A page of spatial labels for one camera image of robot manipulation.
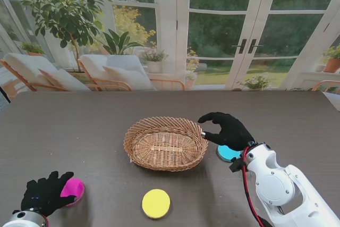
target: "yellow sponge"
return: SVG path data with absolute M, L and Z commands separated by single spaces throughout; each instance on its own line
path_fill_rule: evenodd
M 148 191 L 143 197 L 142 208 L 149 218 L 158 219 L 165 216 L 169 207 L 169 195 L 163 190 Z

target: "blue disc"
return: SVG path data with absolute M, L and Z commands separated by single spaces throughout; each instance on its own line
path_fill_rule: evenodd
M 234 157 L 239 158 L 241 154 L 240 151 L 231 150 L 227 146 L 218 146 L 216 153 L 223 161 L 226 162 L 231 162 Z

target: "tabletop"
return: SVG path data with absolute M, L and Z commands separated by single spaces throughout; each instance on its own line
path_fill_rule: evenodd
M 140 119 L 196 122 L 208 112 L 236 116 L 257 141 L 271 145 L 281 166 L 304 172 L 340 216 L 340 114 L 322 93 L 27 92 L 0 115 L 0 226 L 20 208 L 26 182 L 54 170 L 73 171 L 86 193 L 72 208 L 51 215 L 52 227 L 258 226 L 240 175 L 216 156 L 216 145 L 209 144 L 202 162 L 183 172 L 143 169 L 124 151 L 124 135 Z M 211 122 L 201 127 L 219 131 Z M 144 194 L 156 188 L 171 198 L 170 212 L 157 221 L 141 210 Z

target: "wicker basket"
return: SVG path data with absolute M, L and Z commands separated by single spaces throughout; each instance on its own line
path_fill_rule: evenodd
M 208 141 L 201 128 L 183 118 L 152 117 L 127 131 L 124 148 L 136 164 L 152 170 L 183 171 L 203 159 Z

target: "robotic arm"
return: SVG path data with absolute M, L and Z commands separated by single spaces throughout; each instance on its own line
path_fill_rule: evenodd
M 236 118 L 224 113 L 209 113 L 199 123 L 212 121 L 221 126 L 219 134 L 203 132 L 202 136 L 218 144 L 227 145 L 236 151 L 243 150 L 243 157 L 235 159 L 230 166 L 232 172 L 242 170 L 246 196 L 254 217 L 260 226 L 271 226 L 254 211 L 247 188 L 246 170 L 256 175 L 256 193 L 275 227 L 338 227 L 339 218 L 322 199 L 306 176 L 295 166 L 281 167 L 276 153 L 265 143 L 258 144 L 244 125 Z M 284 214 L 281 206 L 302 194 L 302 204 Z
M 306 176 L 293 165 L 279 166 L 275 151 L 266 144 L 250 148 L 245 164 L 256 175 L 256 193 L 275 227 L 340 226 L 339 218 Z M 291 202 L 299 193 L 302 194 L 302 204 L 283 214 L 280 207 Z
M 66 172 L 60 178 L 57 171 L 48 179 L 41 178 L 27 183 L 27 190 L 21 202 L 21 211 L 15 210 L 12 218 L 3 227 L 49 227 L 46 217 L 76 199 L 75 196 L 60 197 L 73 172 Z

